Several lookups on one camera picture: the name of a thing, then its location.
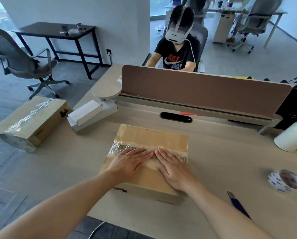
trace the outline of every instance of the hair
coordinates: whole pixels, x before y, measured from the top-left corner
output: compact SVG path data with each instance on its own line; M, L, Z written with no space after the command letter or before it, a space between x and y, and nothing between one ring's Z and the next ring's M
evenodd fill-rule
M174 8L172 15L170 17L169 22L176 24L177 21L179 20L182 10L183 10L183 5L178 5L177 7ZM183 17L181 20L181 23L179 24L181 27L186 27L190 26L192 22L194 21L194 11L190 7L186 7Z

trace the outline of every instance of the black t-shirt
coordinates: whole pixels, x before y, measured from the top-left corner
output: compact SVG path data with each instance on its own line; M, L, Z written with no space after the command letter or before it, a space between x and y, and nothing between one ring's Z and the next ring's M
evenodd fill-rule
M194 62L193 54L195 63L198 62L196 59L200 52L200 42L191 34L187 36L187 39L191 43L193 53L187 40L185 40L183 47L178 52L175 45L165 37L158 42L155 53L159 53L163 57L164 68L181 70L185 68L186 62Z

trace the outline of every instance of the vr headset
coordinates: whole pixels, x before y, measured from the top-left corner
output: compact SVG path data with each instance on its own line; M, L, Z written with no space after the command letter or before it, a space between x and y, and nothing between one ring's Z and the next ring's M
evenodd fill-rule
M186 26L186 27L180 26L185 9L186 9L186 6L183 6L181 15L177 20L177 23L171 22L171 20L174 19L174 16L173 16L174 12L170 16L170 22L168 23L166 34L165 34L165 38L168 41L172 41L177 44L183 43L186 37L188 36L191 28L193 27L194 19L192 19L192 22L189 26Z

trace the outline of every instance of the desk divider panel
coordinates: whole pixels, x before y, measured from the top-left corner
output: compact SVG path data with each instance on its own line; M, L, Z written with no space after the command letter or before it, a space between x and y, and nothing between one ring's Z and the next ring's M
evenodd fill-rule
M271 118L291 86L261 80L124 65L122 93Z

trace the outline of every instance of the hand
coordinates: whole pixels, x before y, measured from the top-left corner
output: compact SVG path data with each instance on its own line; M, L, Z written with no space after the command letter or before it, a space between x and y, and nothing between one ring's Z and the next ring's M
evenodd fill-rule
M178 155L171 154L166 148L155 150L157 159L161 162L158 168L166 181L176 190L185 191L191 183L197 182L190 166Z
M141 169L143 162L154 154L152 151L143 150L144 148L125 149L113 159L106 170L113 173L116 184L130 181Z

